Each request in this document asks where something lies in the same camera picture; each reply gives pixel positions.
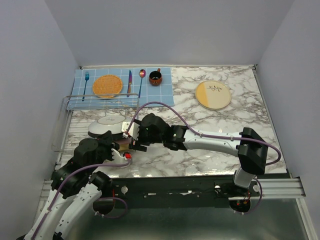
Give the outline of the white ceramic plate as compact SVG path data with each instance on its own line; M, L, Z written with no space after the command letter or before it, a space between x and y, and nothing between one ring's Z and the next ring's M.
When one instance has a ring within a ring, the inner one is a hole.
M88 132L95 135L103 135L108 131L112 134L122 132L122 125L127 118L122 115L109 115L95 120L88 126Z

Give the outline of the cream and yellow plate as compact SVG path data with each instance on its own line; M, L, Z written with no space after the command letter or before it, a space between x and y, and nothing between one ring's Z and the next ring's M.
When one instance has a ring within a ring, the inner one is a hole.
M195 98L201 106L210 110L220 110L232 99L229 88L216 80L201 82L195 89Z

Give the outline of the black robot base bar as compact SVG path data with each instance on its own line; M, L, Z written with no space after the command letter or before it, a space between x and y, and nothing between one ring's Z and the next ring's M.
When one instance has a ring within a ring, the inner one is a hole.
M125 208L232 207L247 212L250 201L260 195L254 190L257 185L252 181L248 189L238 187L231 175L115 178L93 209L102 214Z

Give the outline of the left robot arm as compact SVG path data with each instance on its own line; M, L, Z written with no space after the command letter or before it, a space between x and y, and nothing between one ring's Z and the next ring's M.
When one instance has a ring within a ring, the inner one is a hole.
M89 176L105 160L113 160L112 132L96 138L84 138L74 149L72 158L51 176L51 190L44 209L30 231L19 240L51 240L64 212L80 190L88 183Z

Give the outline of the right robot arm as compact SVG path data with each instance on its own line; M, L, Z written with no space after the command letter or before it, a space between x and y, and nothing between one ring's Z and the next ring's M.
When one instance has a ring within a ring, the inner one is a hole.
M131 137L130 148L145 152L151 144L163 144L172 150L206 150L225 153L239 159L230 191L241 196L247 192L251 181L263 175L266 169L267 143L252 128L241 132L212 133L191 129L186 125L169 125L161 117L150 113L142 120L133 120L123 130L124 137Z

